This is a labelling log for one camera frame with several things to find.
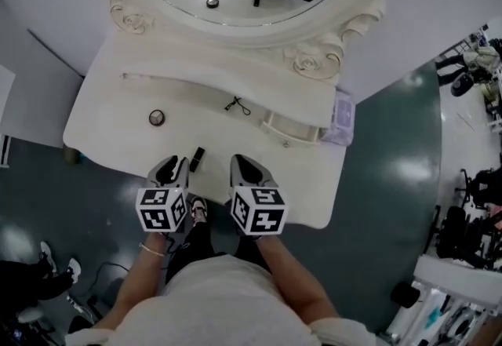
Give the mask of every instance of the gray floor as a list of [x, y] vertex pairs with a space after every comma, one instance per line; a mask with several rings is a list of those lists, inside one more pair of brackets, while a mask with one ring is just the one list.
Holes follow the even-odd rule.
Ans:
[[[76, 256], [83, 273], [71, 294], [83, 303], [100, 264], [129, 267], [144, 239], [134, 209], [144, 180], [89, 160], [68, 165], [61, 152], [13, 141], [11, 168], [0, 169], [0, 257], [35, 262], [41, 240], [50, 243], [61, 268]], [[389, 299], [391, 289], [411, 279], [424, 248], [440, 158], [437, 78], [433, 67], [424, 66], [358, 105], [355, 141], [329, 226], [319, 231], [290, 225], [282, 235], [339, 312], [373, 331], [392, 320], [398, 306]], [[237, 245], [231, 220], [222, 208], [213, 210], [215, 249], [231, 253]], [[105, 267], [91, 293], [112, 303], [109, 285], [124, 273]], [[75, 311], [63, 297], [43, 306], [63, 333]]]

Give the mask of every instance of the sneaker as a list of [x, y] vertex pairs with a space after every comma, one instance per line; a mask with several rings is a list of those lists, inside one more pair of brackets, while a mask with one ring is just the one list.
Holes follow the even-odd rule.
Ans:
[[194, 197], [191, 200], [190, 213], [194, 226], [198, 222], [207, 222], [207, 203], [203, 197]]
[[42, 258], [46, 258], [47, 262], [53, 269], [53, 274], [57, 273], [57, 265], [53, 259], [53, 252], [51, 251], [49, 244], [46, 242], [40, 242], [40, 250], [42, 251]]
[[71, 258], [70, 262], [68, 263], [68, 268], [66, 272], [71, 273], [71, 278], [73, 279], [73, 283], [76, 283], [78, 281], [78, 277], [82, 273], [82, 268], [80, 267], [80, 264], [76, 259]]

